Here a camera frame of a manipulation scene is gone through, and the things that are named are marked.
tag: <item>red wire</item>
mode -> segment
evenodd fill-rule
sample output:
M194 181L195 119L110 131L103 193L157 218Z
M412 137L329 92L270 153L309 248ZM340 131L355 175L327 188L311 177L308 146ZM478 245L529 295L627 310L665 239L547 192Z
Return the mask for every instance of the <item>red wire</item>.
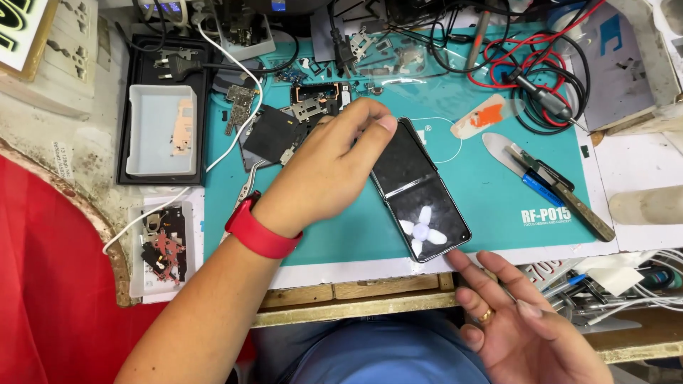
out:
M512 43L517 43L517 45L513 49L511 49L509 52L504 54L502 57L500 57L498 59L491 60L491 62L490 62L491 67L488 70L488 75L491 79L492 84L485 84L485 83L482 83L480 81L475 80L474 77L472 76L472 72L467 74L467 78L472 83L474 83L480 87L485 87L485 88L494 88L494 89L498 89L498 90L504 90L504 89L511 89L511 88L519 87L519 85L517 85L517 84L503 84L500 81L498 81L494 77L494 69L499 65L515 67L515 64L513 62L504 61L504 60L507 59L508 57L510 57L510 55L512 55L512 53L517 51L522 45L541 44L544 42L553 41L558 36L561 36L561 35L567 33L567 31L569 31L571 28L574 28L575 26L581 24L588 16L590 16L593 12L595 12L595 10L598 9L598 7L601 6L605 1L606 0L600 0L599 2L597 2L597 4L595 4L595 6L593 8L588 10L582 17L580 17L575 22L573 22L571 25L568 25L565 29L562 29L560 32L557 32L554 35L545 36L543 34L536 34L536 35L529 36L528 38L525 38L524 40L506 39L504 42L503 39L498 39L498 40L494 40L492 42L489 42L488 45L486 45L486 48L484 49L484 59L485 60L488 60L488 50L496 44L503 44L506 42L512 42ZM522 64L521 64L522 69L523 70L528 69L531 66L531 64L536 60L535 55L541 53L542 51L543 50L534 51L529 56L527 56L524 59L524 61L522 61ZM559 66L565 70L567 69L567 65L566 65L565 61L562 59L562 56L560 54L558 54L558 52L554 51L553 49L550 49L550 51L545 56L543 56L541 59L539 59L536 62L536 64L538 65L538 64L541 64L544 62L552 63L552 64ZM564 82L565 82L564 76L558 75L557 76L557 82L554 84L554 86L549 87L549 86L547 86L547 84L543 84L543 85L537 84L536 86L539 88L545 89L548 92L556 95L557 97L559 97L560 100L562 100L562 102L564 102L565 105L567 105L569 107L570 106L569 102L564 97L562 97L561 94L558 93L560 87L564 84ZM567 125L566 122L554 121L548 115L548 113L545 109L542 110L542 114L543 114L543 117L545 118L545 120L549 124L552 124L552 125L558 126L558 127L562 127L562 126Z

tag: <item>wrist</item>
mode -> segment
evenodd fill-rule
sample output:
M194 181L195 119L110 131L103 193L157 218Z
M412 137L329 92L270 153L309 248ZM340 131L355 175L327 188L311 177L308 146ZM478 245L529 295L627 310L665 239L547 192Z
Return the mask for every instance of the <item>wrist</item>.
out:
M268 194L259 199L251 209L251 215L266 229L286 238L295 238L306 227L296 215L288 212L285 204L268 198Z

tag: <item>gold ring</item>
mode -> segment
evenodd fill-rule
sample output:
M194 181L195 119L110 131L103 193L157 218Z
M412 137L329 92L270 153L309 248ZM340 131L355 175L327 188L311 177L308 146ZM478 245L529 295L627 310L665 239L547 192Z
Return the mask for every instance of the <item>gold ring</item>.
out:
M494 310L491 308L488 308L488 311L486 311L485 314L477 317L477 323L479 324L486 324L491 321L491 318L493 318L493 314L496 313Z

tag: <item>hand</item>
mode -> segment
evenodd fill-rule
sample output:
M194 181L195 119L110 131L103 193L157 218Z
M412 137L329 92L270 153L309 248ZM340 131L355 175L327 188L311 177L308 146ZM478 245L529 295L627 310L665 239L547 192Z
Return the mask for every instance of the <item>hand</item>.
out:
M389 109L370 98L355 100L335 118L324 116L253 208L253 216L291 238L309 224L338 215L361 194L396 126Z
M465 325L460 335L481 357L493 383L613 383L612 374L586 339L521 271L488 251L477 259L505 284L517 304L461 251L447 254L472 289L458 288L456 299L473 318L490 307L484 330Z

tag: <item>red cloth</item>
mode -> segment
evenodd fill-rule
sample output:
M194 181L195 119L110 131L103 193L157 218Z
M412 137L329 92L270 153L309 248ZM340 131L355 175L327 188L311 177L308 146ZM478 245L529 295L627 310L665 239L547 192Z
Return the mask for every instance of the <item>red cloth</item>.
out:
M102 242L0 156L0 383L111 383L164 303L120 308Z

